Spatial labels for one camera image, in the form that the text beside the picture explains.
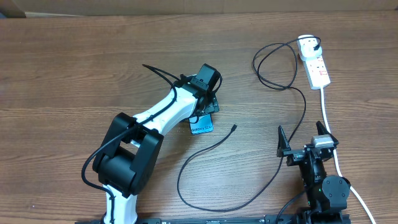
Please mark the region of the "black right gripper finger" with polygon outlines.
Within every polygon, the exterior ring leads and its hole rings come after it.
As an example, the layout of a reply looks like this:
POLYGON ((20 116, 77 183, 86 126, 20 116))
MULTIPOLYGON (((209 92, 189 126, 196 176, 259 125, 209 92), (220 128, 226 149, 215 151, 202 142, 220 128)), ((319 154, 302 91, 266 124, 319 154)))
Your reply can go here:
POLYGON ((284 157, 285 152, 290 151, 291 147, 289 141, 286 138, 282 126, 278 127, 278 146, 277 146, 277 157, 284 157))
POLYGON ((327 130, 327 128, 322 124, 321 121, 317 121, 316 122, 316 126, 317 126, 317 132, 318 132, 319 136, 321 136, 321 135, 329 135, 329 137, 331 137, 332 140, 333 140, 333 144, 334 145, 338 145, 338 140, 334 137, 334 135, 332 135, 331 132, 329 132, 327 130))

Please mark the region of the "black smartphone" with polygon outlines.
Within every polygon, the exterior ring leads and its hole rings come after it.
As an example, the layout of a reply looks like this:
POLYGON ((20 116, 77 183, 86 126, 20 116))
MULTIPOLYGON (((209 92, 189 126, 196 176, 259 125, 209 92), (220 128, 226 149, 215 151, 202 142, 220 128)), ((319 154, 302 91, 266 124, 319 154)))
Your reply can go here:
POLYGON ((192 134, 210 133, 214 130, 210 114, 192 117, 189 120, 190 131, 192 134))

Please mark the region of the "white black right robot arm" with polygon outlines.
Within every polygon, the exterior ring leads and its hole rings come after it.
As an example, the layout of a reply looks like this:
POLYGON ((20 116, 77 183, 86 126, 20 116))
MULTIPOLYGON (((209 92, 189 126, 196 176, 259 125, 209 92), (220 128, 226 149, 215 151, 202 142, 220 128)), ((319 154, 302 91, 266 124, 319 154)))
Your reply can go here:
POLYGON ((278 127, 277 157, 286 158, 288 166, 299 166, 303 191, 282 207, 276 220, 279 221, 286 207, 305 194, 308 207, 299 209, 292 223, 350 223, 349 216, 342 211, 347 208, 351 183, 344 177, 328 175, 323 165, 334 157, 339 142, 320 121, 316 126, 318 134, 312 137, 311 143, 295 150, 290 147, 282 127, 278 127))

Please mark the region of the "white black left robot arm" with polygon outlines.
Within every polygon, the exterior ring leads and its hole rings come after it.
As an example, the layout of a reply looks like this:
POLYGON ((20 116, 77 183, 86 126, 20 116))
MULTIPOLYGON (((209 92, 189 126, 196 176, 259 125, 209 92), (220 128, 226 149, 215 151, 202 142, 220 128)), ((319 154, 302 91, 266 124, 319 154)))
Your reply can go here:
POLYGON ((101 146, 87 158, 99 185, 86 185, 106 194, 106 212, 100 223, 136 223, 137 196, 153 173, 165 135, 179 122, 200 119, 219 110, 218 73, 181 76, 170 91, 147 111, 114 117, 101 146))

